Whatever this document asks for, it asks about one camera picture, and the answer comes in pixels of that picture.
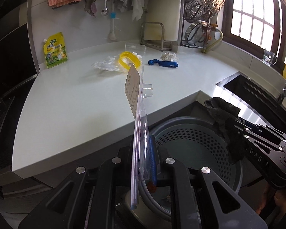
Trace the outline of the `person's right hand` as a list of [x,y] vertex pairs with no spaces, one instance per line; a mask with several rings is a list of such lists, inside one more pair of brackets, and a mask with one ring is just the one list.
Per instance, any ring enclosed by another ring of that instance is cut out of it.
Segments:
[[277,228],[286,214],[286,191],[267,183],[255,212],[268,228]]

